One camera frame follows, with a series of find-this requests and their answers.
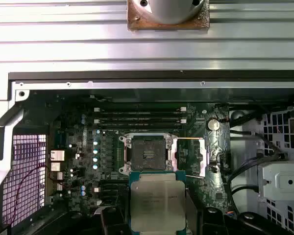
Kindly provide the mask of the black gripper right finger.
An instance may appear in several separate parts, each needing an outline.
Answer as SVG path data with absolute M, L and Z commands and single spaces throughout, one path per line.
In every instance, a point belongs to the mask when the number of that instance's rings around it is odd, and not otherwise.
M 257 213 L 243 212 L 236 219 L 199 199 L 186 195 L 186 218 L 194 235 L 287 235 L 288 231 Z

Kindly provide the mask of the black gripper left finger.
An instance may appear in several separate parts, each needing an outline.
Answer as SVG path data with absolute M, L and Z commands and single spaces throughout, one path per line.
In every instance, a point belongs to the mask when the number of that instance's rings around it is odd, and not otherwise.
M 117 207 L 106 207 L 99 214 L 74 219 L 61 235 L 130 235 L 131 229 Z

